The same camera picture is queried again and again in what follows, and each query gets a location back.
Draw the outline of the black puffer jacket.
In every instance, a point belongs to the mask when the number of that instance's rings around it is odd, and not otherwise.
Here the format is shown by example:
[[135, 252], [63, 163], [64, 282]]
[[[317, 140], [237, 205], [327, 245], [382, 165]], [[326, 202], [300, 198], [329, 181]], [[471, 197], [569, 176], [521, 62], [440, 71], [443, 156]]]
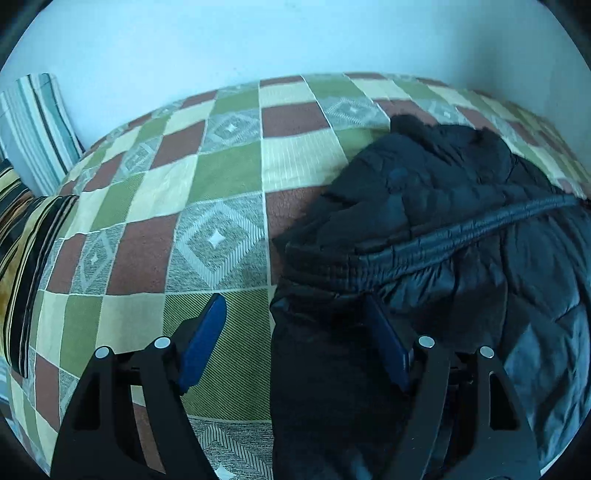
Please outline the black puffer jacket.
[[[490, 130], [394, 116], [276, 238], [278, 479], [538, 479], [590, 412], [590, 203]], [[414, 333], [390, 379], [378, 296]]]

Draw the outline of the checkered patchwork bedspread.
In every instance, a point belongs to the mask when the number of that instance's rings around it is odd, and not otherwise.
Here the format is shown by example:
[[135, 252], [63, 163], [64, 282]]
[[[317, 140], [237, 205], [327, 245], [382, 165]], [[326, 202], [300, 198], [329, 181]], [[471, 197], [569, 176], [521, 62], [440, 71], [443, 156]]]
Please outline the checkered patchwork bedspread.
[[59, 186], [78, 201], [32, 312], [28, 374], [1, 372], [5, 415], [47, 469], [93, 351], [143, 348], [214, 293], [228, 320], [183, 406], [216, 474], [269, 479], [270, 240], [397, 114], [497, 132], [563, 189], [590, 173], [547, 120], [481, 92], [384, 73], [295, 75], [177, 100], [95, 143]]

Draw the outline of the yellow black striped pillow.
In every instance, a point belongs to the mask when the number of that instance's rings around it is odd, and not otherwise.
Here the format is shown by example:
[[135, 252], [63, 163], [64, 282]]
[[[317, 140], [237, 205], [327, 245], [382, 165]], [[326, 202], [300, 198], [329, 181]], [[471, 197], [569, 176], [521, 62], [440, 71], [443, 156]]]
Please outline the yellow black striped pillow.
[[28, 376], [35, 296], [57, 234], [76, 195], [37, 197], [7, 160], [1, 162], [1, 353]]

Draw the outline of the grey white striped pillow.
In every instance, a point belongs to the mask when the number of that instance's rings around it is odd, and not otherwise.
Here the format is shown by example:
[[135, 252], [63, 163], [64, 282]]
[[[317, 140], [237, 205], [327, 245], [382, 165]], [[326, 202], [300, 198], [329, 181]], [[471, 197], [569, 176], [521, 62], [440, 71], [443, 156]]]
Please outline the grey white striped pillow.
[[1, 92], [1, 158], [35, 194], [56, 192], [82, 155], [55, 76], [27, 74]]

